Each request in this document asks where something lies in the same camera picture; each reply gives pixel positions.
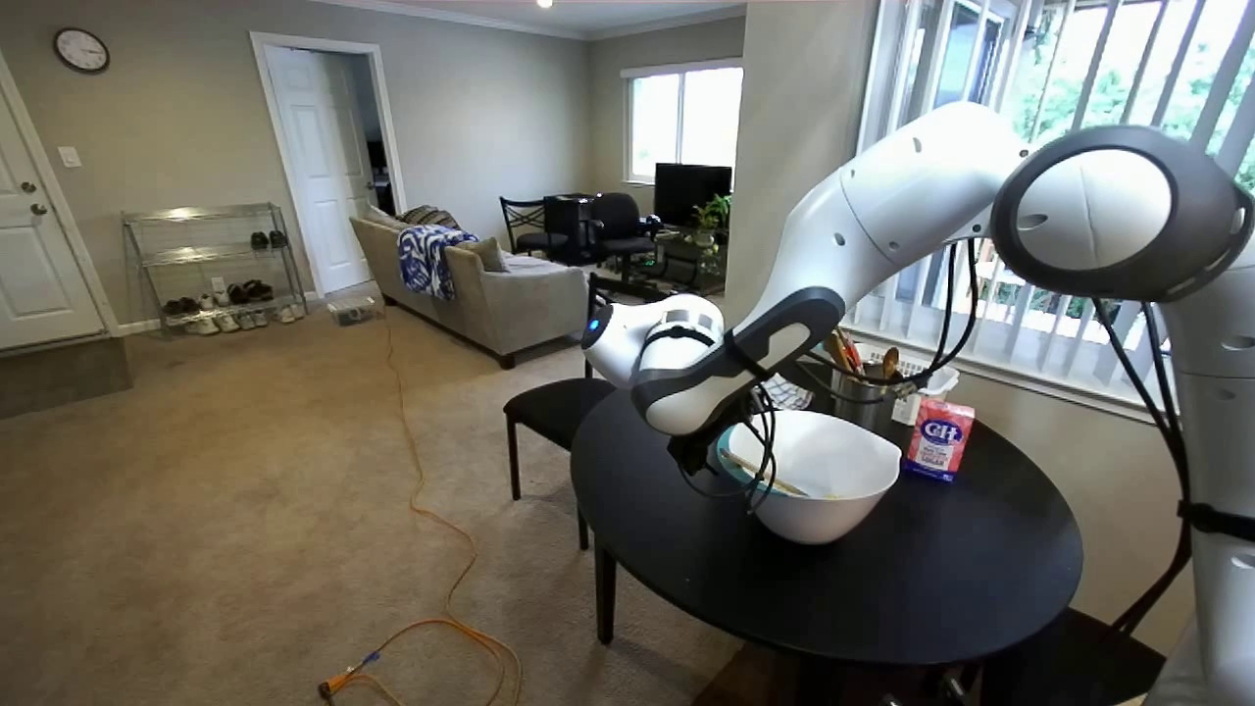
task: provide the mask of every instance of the white door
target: white door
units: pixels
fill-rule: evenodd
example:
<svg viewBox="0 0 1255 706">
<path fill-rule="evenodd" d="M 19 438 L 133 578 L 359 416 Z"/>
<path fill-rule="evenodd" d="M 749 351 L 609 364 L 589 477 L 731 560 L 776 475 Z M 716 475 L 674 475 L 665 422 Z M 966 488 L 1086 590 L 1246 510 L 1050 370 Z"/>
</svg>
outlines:
<svg viewBox="0 0 1255 706">
<path fill-rule="evenodd" d="M 372 201 L 348 63 L 327 50 L 268 47 L 270 114 L 316 294 L 370 284 L 348 233 L 348 217 Z"/>
<path fill-rule="evenodd" d="M 106 322 L 19 128 L 19 98 L 0 84 L 0 351 L 102 330 Z"/>
</svg>

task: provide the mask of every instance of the beige carpet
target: beige carpet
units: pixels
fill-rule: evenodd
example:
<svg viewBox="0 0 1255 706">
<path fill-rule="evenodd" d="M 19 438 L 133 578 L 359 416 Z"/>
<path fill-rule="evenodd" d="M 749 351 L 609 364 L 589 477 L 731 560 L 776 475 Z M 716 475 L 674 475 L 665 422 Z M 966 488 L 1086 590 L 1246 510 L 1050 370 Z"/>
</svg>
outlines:
<svg viewBox="0 0 1255 706">
<path fill-rule="evenodd" d="M 512 666 L 409 630 L 372 662 L 396 702 L 485 702 L 499 677 L 495 702 L 693 702 L 738 653 L 631 578 L 619 639 L 591 639 L 565 451 L 521 434 L 511 501 L 501 400 L 576 351 L 499 370 L 388 309 L 133 336 L 128 364 L 128 391 L 0 419 L 0 702 L 316 702 L 442 613 Z"/>
</svg>

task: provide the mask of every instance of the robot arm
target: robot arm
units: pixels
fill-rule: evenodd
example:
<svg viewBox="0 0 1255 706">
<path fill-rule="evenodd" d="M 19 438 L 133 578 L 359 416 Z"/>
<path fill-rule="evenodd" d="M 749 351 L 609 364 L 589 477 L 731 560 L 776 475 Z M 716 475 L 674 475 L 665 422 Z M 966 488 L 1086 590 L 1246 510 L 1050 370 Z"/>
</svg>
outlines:
<svg viewBox="0 0 1255 706">
<path fill-rule="evenodd" d="M 1250 196 L 1158 128 L 1081 128 L 1030 154 L 975 107 L 946 107 L 821 182 L 784 218 L 741 324 L 707 297 L 596 307 L 589 361 L 665 434 L 698 434 L 758 378 L 821 336 L 881 280 L 991 209 L 1027 284 L 1166 301 L 1192 464 L 1197 666 L 1166 697 L 1255 702 L 1255 247 Z"/>
</svg>

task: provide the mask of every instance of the white bowl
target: white bowl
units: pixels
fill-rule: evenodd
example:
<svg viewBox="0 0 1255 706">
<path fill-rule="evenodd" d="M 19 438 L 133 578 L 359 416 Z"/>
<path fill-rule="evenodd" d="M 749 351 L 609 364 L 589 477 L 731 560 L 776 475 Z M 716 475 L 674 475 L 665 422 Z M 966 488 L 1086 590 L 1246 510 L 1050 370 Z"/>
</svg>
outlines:
<svg viewBox="0 0 1255 706">
<path fill-rule="evenodd" d="M 903 451 L 881 434 L 821 411 L 776 411 L 776 481 L 753 488 L 759 438 L 738 422 L 716 434 L 708 468 L 749 488 L 758 519 L 784 540 L 827 544 L 850 534 L 897 481 Z"/>
</svg>

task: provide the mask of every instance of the living room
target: living room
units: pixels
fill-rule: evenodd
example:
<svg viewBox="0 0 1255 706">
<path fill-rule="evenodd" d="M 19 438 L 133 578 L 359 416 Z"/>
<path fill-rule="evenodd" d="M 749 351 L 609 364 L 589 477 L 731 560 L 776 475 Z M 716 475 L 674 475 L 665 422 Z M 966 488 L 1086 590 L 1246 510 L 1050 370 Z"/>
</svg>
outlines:
<svg viewBox="0 0 1255 706">
<path fill-rule="evenodd" d="M 111 39 L 111 73 L 81 77 L 56 63 L 47 37 L 63 22 L 81 22 Z M 791 201 L 855 154 L 876 11 L 863 0 L 787 11 L 749 0 L 745 20 L 572 43 L 302 0 L 214 8 L 193 0 L 128 8 L 56 0 L 6 8 L 0 29 L 5 63 L 43 144 L 51 154 L 72 144 L 81 158 L 81 170 L 60 161 L 56 173 L 91 247 L 111 324 L 120 335 L 151 317 L 151 301 L 124 255 L 120 213 L 235 201 L 290 203 L 252 30 L 382 47 L 399 144 L 396 161 L 409 188 L 405 203 L 442 203 L 470 233 L 501 229 L 499 192 L 622 188 L 626 66 L 741 54 L 749 73 L 731 309 L 749 309 L 776 251 L 772 233 L 780 233 Z M 144 343 L 144 354 L 133 356 L 137 391 L 120 391 L 128 395 L 120 408 L 111 408 L 116 400 L 106 395 L 72 411 L 0 422 L 5 454 L 19 458 L 17 468 L 6 464 L 5 481 L 22 488 L 47 475 L 38 481 L 43 496 L 6 498 L 22 501 L 29 513 L 65 519 L 35 539 L 10 534 L 22 551 L 6 552 L 5 578 L 29 573 L 30 552 L 56 556 L 60 551 L 73 551 L 65 564 L 38 564 L 35 582 L 5 582 L 17 591 L 6 596 L 10 613 L 5 613 L 5 625 L 19 625 L 17 634 L 22 634 L 17 639 L 22 642 L 19 655 L 5 658 L 5 676 L 29 688 L 19 689 L 29 702 L 81 702 L 91 693 L 106 702 L 128 702 L 133 693 L 141 693 L 137 702 L 315 702 L 315 684 L 327 670 L 353 662 L 392 626 L 412 625 L 412 615 L 442 613 L 442 596 L 467 552 L 405 506 L 414 481 L 405 464 L 412 438 L 399 426 L 412 426 L 418 438 L 429 492 L 434 488 L 418 506 L 440 498 L 440 510 L 489 539 L 489 573 L 501 573 L 501 586 L 512 582 L 519 590 L 506 596 L 499 586 L 489 591 L 470 590 L 455 613 L 473 613 L 473 625 L 511 625 L 511 615 L 532 613 L 531 625 L 499 625 L 506 642 L 541 634 L 532 649 L 512 642 L 524 702 L 691 702 L 698 693 L 723 658 L 733 655 L 733 639 L 691 625 L 644 590 L 622 590 L 619 608 L 622 634 L 640 620 L 644 639 L 626 639 L 616 653 L 596 649 L 589 608 L 591 570 L 572 539 L 565 454 L 541 445 L 531 449 L 524 468 L 541 501 L 506 501 L 499 404 L 519 387 L 576 374 L 576 354 L 538 356 L 501 374 L 495 361 L 418 330 L 396 309 L 384 322 L 286 330 L 276 336 L 276 351 L 268 336 Z M 1128 411 L 1074 404 L 1050 383 L 1006 378 L 969 374 L 966 400 L 1046 468 L 1065 496 L 1086 534 L 1078 605 L 1094 615 L 1115 615 L 1158 573 L 1174 540 L 1174 471 L 1152 426 Z M 106 426 L 111 434 L 94 434 L 72 458 L 51 454 L 51 449 L 73 449 L 72 438 L 91 426 Z M 276 449 L 243 458 L 239 451 L 252 445 Z M 263 468 L 263 475 L 235 477 L 222 498 L 214 496 L 214 468 L 235 475 Z M 370 481 L 370 501 L 338 506 L 329 498 L 359 496 L 359 475 L 372 471 L 388 477 Z M 197 564 L 187 578 L 197 582 L 221 564 L 222 586 L 187 586 L 187 578 L 167 578 L 165 570 L 148 578 L 151 544 L 179 519 L 148 524 L 115 506 L 99 519 L 94 501 L 116 488 L 141 492 L 137 506 L 144 510 L 159 506 L 165 496 L 179 496 L 159 513 L 205 513 L 197 539 L 179 539 L 159 560 L 176 564 L 187 556 Z M 259 519 L 295 513 L 302 501 L 316 521 L 304 519 L 290 539 Z M 102 564 L 78 556 L 78 551 L 91 552 L 94 540 L 111 540 L 116 524 L 148 534 L 141 544 L 106 544 L 106 556 L 133 560 L 137 573 L 124 578 L 141 586 L 94 582 Z M 316 573 L 311 560 L 321 551 L 316 524 L 346 534 L 329 556 L 332 582 L 286 586 L 286 578 Z M 247 552 L 252 544 L 243 534 L 268 544 L 252 570 L 231 564 L 231 552 Z M 1186 615 L 1187 586 L 1174 590 L 1148 620 L 1148 642 L 1174 649 Z M 495 684 L 489 666 L 447 655 L 442 639 L 388 655 L 388 662 L 405 670 L 429 662 L 433 653 L 470 688 Z M 442 684 L 412 689 L 399 677 L 399 689 L 433 689 L 433 702 L 457 702 Z"/>
</svg>

